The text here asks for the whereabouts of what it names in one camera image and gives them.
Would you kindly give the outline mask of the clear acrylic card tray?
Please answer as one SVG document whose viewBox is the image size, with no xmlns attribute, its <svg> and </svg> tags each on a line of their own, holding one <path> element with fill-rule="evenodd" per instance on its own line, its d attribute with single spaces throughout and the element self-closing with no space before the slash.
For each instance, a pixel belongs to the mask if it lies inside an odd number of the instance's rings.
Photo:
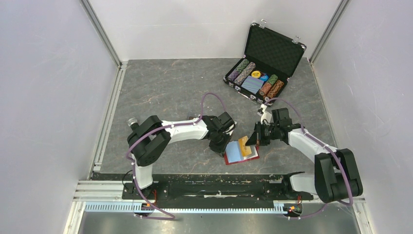
<svg viewBox="0 0 413 234">
<path fill-rule="evenodd" d="M 194 113 L 194 112 L 188 112 L 187 114 L 187 120 L 193 120 L 195 118 L 199 118 L 200 114 Z"/>
</svg>

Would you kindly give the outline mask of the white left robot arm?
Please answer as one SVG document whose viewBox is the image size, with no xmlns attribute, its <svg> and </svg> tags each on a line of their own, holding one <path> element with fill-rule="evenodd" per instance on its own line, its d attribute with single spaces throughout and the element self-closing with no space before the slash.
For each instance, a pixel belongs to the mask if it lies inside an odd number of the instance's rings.
<svg viewBox="0 0 413 234">
<path fill-rule="evenodd" d="M 127 124 L 132 133 L 127 137 L 126 157 L 131 160 L 132 178 L 137 182 L 134 192 L 143 199 L 152 195 L 153 164 L 169 144 L 206 139 L 209 149 L 223 156 L 237 125 L 227 112 L 219 116 L 198 115 L 182 121 L 160 120 L 153 115 L 141 124 L 133 117 Z"/>
</svg>

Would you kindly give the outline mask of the red leather card holder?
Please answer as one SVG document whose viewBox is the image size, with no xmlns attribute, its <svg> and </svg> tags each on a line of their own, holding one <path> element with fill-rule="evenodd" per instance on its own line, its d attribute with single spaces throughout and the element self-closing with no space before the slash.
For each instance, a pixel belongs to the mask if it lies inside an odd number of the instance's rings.
<svg viewBox="0 0 413 234">
<path fill-rule="evenodd" d="M 224 154 L 226 165 L 260 158 L 258 150 L 255 146 L 246 146 L 247 141 L 248 137 L 244 136 L 236 141 L 231 141 L 228 143 Z"/>
</svg>

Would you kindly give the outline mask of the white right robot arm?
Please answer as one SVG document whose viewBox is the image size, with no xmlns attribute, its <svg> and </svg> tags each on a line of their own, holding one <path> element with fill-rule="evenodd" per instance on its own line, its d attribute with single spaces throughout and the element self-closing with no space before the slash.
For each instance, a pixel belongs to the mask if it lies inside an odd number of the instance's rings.
<svg viewBox="0 0 413 234">
<path fill-rule="evenodd" d="M 287 108 L 268 112 L 263 105 L 259 110 L 260 120 L 247 146 L 267 146 L 280 140 L 297 149 L 314 164 L 312 174 L 294 172 L 283 176 L 281 192 L 288 199 L 300 193 L 318 196 L 322 202 L 352 200 L 363 194 L 363 185 L 353 152 L 347 148 L 332 147 L 308 132 L 301 124 L 292 122 Z"/>
</svg>

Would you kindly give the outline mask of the single gold credit card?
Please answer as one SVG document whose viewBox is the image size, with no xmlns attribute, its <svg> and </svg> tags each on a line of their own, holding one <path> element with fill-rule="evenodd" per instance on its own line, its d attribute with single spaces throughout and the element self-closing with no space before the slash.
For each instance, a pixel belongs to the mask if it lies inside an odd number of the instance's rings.
<svg viewBox="0 0 413 234">
<path fill-rule="evenodd" d="M 251 156 L 253 156 L 253 148 L 251 146 L 245 146 L 245 143 L 248 140 L 248 136 L 244 136 L 240 139 L 238 139 L 238 143 L 240 146 L 240 150 L 241 150 L 241 155 L 244 159 L 247 159 Z"/>
</svg>

